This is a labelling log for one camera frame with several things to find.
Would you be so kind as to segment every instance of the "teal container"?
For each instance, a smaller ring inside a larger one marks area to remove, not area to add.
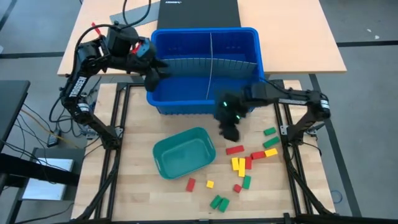
[[[216,158],[216,149],[207,131],[196,127],[154,146],[154,159],[159,174],[165,179],[176,179],[198,170]]]

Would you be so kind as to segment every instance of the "red block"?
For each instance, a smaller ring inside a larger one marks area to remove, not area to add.
[[[240,193],[241,190],[242,190],[242,187],[241,187],[240,185],[238,185],[238,184],[235,184],[235,185],[234,185],[234,191],[235,191],[236,193]]]
[[[254,152],[251,154],[252,159],[261,159],[264,158],[265,156],[266,154],[264,153],[264,151]]]
[[[245,157],[244,165],[246,166],[246,169],[251,169],[251,157],[247,156]]]
[[[234,153],[243,152],[244,149],[243,149],[243,146],[235,146],[235,147],[227,148],[225,151],[226,151],[227,155],[231,155]]]
[[[192,192],[193,191],[193,187],[195,186],[195,179],[193,178],[189,178],[188,180],[188,184],[187,184],[187,188],[185,190]]]

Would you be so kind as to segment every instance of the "gray floor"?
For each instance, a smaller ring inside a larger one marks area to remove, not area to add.
[[[11,0],[0,0],[0,17]],[[398,1],[395,0],[321,0],[333,35],[337,42],[397,40]],[[58,52],[66,47],[70,32],[80,9],[78,0],[17,0],[9,19],[0,31],[0,45],[5,54]],[[317,75],[324,93],[332,106],[341,150],[347,164],[354,191],[365,217],[396,218],[398,205],[398,151],[395,118],[398,106],[394,98],[398,77],[396,47],[356,47],[340,49],[348,72],[345,75]],[[65,79],[55,76],[61,58],[1,59],[1,80],[30,80],[26,103],[45,119],[58,96],[58,86]],[[272,78],[299,79],[304,88],[312,88],[307,75],[281,75]],[[92,85],[97,78],[90,80]],[[116,77],[112,82],[121,82]],[[27,124],[46,140],[44,133],[25,116]],[[341,179],[331,150],[327,133],[320,131],[318,144],[323,151],[323,163],[331,190],[343,194],[336,204],[337,212],[350,215]],[[9,142],[21,146],[21,131],[12,130]],[[79,146],[84,139],[68,139]],[[26,136],[27,150],[39,147],[37,141]],[[7,189],[0,197],[0,223],[5,222],[16,189]],[[24,202],[17,221],[41,217],[66,209],[71,202]],[[66,221],[71,211],[37,223]]]

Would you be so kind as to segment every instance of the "blue plastic bin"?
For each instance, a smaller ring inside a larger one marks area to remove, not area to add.
[[[147,92],[148,103],[160,114],[213,114],[217,93],[239,91],[242,86],[264,77],[259,36],[253,28],[160,29],[151,38],[157,48],[156,56],[161,60],[211,58],[212,48],[213,58],[257,64],[244,76],[212,74],[207,100],[210,73],[162,80],[154,92]]]

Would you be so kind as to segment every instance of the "blue bin divider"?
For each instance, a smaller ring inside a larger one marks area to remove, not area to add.
[[[152,41],[158,59],[182,68],[162,80],[154,92],[147,92],[148,103],[160,114],[213,114],[217,92],[240,91],[264,77],[259,37],[253,28],[160,29],[152,34]]]

